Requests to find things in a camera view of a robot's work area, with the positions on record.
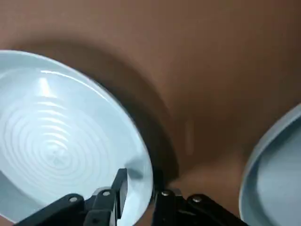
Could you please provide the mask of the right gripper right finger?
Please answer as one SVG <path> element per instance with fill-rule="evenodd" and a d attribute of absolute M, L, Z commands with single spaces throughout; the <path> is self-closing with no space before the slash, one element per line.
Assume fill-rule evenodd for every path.
<path fill-rule="evenodd" d="M 239 218 L 204 194 L 184 198 L 165 187 L 163 172 L 153 173 L 153 226 L 238 226 Z"/>

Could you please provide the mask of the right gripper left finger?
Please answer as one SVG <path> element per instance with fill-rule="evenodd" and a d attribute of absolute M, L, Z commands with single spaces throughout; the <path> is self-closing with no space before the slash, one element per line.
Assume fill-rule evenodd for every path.
<path fill-rule="evenodd" d="M 85 200 L 67 194 L 20 221 L 21 226 L 116 226 L 127 197 L 126 168 L 119 169 L 112 185 L 97 189 Z"/>

